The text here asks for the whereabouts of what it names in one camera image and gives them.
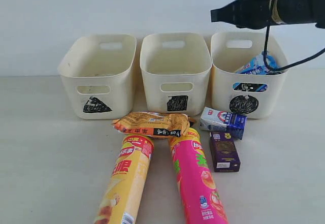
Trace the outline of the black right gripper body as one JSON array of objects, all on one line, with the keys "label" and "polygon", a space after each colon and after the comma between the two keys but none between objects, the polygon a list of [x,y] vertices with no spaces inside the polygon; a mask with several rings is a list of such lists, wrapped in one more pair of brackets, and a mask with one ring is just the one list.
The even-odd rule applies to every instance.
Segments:
[{"label": "black right gripper body", "polygon": [[262,29],[267,26],[270,12],[270,0],[236,0],[238,1],[237,28]]}]

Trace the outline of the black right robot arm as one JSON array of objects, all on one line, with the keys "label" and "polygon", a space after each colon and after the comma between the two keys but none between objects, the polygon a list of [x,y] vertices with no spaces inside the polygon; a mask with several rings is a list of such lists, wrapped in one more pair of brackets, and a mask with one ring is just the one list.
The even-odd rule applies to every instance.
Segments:
[{"label": "black right robot arm", "polygon": [[237,28],[309,23],[324,28],[324,0],[234,0],[211,10],[210,16],[212,22],[229,23]]}]

